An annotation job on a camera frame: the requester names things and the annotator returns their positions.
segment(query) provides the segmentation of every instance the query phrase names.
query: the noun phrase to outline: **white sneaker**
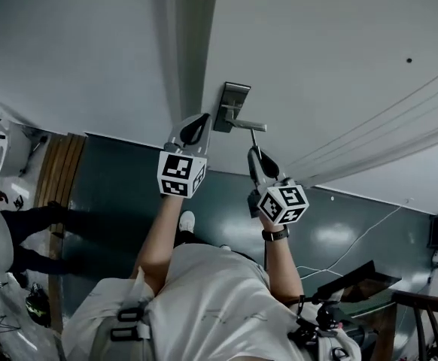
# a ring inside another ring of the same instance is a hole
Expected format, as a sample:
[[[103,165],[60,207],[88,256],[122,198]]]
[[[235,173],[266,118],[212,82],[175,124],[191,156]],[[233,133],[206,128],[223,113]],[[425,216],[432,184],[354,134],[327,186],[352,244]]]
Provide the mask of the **white sneaker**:
[[[194,226],[196,225],[196,217],[192,211],[185,211],[179,219],[179,231],[180,232],[192,232],[194,233]]]

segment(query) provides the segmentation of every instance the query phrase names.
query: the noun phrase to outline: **electrical cable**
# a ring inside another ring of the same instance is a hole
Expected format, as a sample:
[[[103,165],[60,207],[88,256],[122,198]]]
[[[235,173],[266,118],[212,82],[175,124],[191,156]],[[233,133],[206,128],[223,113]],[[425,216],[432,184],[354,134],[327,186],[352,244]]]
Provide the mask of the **electrical cable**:
[[[396,213],[398,210],[400,210],[404,205],[406,205],[408,203],[409,203],[409,199],[407,199],[406,202],[403,203],[402,205],[400,205],[397,208],[395,208],[391,213],[387,214],[386,217],[383,217],[379,222],[375,223],[370,228],[368,228],[368,230],[365,231],[363,234],[361,234],[358,238],[356,238],[354,240],[354,242],[351,244],[351,246],[349,247],[349,249],[347,249],[347,251],[340,258],[338,258],[338,260],[335,261],[335,263],[333,263],[328,268],[324,268],[324,269],[320,270],[320,269],[309,268],[309,267],[306,267],[306,266],[297,266],[296,268],[307,268],[309,270],[314,270],[312,273],[309,273],[308,275],[305,275],[304,277],[301,277],[301,279],[305,280],[306,278],[311,277],[312,275],[316,275],[316,274],[319,274],[319,273],[322,273],[322,272],[329,272],[329,273],[332,273],[332,274],[335,274],[335,275],[339,275],[340,277],[342,277],[341,274],[333,272],[331,269],[334,266],[336,266],[339,262],[341,262],[348,255],[348,253],[356,245],[356,243],[359,242],[359,240],[364,238],[371,230],[373,230],[375,227],[377,227],[381,222],[385,221],[387,218],[389,218],[391,215]]]

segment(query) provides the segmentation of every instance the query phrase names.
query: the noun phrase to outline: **black pants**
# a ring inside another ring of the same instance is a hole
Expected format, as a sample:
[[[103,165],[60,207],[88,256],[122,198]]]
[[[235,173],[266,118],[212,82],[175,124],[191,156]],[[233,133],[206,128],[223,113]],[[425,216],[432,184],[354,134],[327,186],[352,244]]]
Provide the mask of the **black pants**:
[[[180,244],[208,244],[208,243],[200,238],[197,238],[192,232],[183,231],[183,232],[177,232],[177,234],[175,235],[174,247],[177,247]],[[252,258],[250,258],[250,256],[247,254],[240,253],[238,251],[235,251],[234,253],[242,255],[244,258],[247,258],[252,262],[256,262]]]
[[[20,273],[28,269],[52,275],[68,273],[65,261],[41,256],[36,251],[20,246],[30,235],[45,230],[54,223],[65,222],[66,209],[46,206],[27,211],[0,212],[8,225],[14,245],[14,263],[9,272]]]

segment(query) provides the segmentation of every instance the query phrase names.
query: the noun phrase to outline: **person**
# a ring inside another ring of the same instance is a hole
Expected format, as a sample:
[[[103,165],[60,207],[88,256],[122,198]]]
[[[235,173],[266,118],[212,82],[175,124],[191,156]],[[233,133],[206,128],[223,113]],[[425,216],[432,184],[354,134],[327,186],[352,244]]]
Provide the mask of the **person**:
[[[67,360],[315,359],[287,336],[298,328],[304,294],[287,239],[266,241],[266,273],[239,253],[197,241],[194,216],[181,215],[181,206],[182,198],[164,198],[130,279],[100,281],[67,322]],[[284,231],[260,220],[266,235]],[[318,308],[306,305],[302,317],[315,319]],[[342,330],[336,340],[349,360],[360,359]]]
[[[8,203],[0,191],[0,202]],[[22,273],[25,270],[63,275],[68,273],[62,259],[51,259],[24,248],[21,244],[30,235],[48,228],[51,224],[65,222],[67,209],[56,202],[27,211],[0,211],[0,272]]]

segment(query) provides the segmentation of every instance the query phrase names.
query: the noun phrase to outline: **wristwatch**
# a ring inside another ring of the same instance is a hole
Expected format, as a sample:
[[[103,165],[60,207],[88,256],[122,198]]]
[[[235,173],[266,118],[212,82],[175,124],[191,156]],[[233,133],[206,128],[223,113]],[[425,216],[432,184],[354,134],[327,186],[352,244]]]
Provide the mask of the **wristwatch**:
[[[285,226],[280,232],[267,232],[266,230],[263,230],[264,241],[273,242],[287,237],[289,237],[289,229],[287,226]]]

